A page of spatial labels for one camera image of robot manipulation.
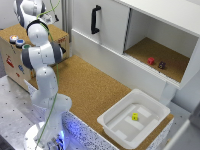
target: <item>black handle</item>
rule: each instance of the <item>black handle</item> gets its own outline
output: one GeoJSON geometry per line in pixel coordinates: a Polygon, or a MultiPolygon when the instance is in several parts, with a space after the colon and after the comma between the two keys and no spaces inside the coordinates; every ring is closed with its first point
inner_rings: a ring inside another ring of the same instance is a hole
{"type": "Polygon", "coordinates": [[[98,5],[96,5],[96,8],[92,10],[92,24],[91,24],[92,34],[96,34],[100,31],[98,28],[96,28],[96,12],[98,10],[101,10],[101,7],[98,5]]]}

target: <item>cabinet shelf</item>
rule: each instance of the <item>cabinet shelf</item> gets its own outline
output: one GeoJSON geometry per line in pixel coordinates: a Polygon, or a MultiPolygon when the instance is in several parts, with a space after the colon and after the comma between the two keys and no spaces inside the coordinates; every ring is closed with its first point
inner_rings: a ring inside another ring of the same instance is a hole
{"type": "Polygon", "coordinates": [[[149,38],[144,38],[130,49],[126,50],[125,53],[147,65],[149,65],[147,63],[148,58],[153,57],[155,62],[153,65],[149,66],[176,80],[177,82],[181,82],[190,60],[190,58],[149,38]],[[158,68],[161,61],[166,63],[165,69],[158,68]]]}

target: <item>yellow object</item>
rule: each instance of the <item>yellow object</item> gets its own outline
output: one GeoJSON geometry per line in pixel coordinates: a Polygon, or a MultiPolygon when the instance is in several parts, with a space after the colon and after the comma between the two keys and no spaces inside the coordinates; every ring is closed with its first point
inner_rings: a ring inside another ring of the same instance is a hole
{"type": "Polygon", "coordinates": [[[138,113],[133,113],[132,120],[138,120],[138,113]]]}

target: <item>white plastic bin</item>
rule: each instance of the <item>white plastic bin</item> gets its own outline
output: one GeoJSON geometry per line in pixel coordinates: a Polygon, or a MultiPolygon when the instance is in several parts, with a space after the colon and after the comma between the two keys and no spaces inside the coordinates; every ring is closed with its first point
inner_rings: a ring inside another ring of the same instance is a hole
{"type": "Polygon", "coordinates": [[[97,121],[103,126],[105,133],[122,147],[135,149],[169,113],[169,108],[134,89],[97,121]],[[133,113],[138,113],[137,121],[132,120],[133,113]]]}

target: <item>wooden box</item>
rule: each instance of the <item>wooden box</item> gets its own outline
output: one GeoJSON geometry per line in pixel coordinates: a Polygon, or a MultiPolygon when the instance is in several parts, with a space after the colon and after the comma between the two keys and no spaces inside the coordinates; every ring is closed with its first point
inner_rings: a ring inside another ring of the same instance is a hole
{"type": "MultiPolygon", "coordinates": [[[[66,50],[66,53],[63,55],[63,60],[68,58],[69,35],[54,25],[49,25],[49,30],[54,41],[59,43],[66,50]]],[[[9,38],[11,35],[17,35],[19,39],[24,39],[26,44],[30,44],[31,46],[33,45],[26,34],[26,30],[19,24],[0,31],[0,51],[6,74],[25,90],[28,90],[26,84],[24,83],[24,79],[27,81],[30,80],[35,77],[35,73],[34,70],[29,70],[23,65],[20,58],[22,49],[16,48],[15,44],[10,44],[9,38]]]]}

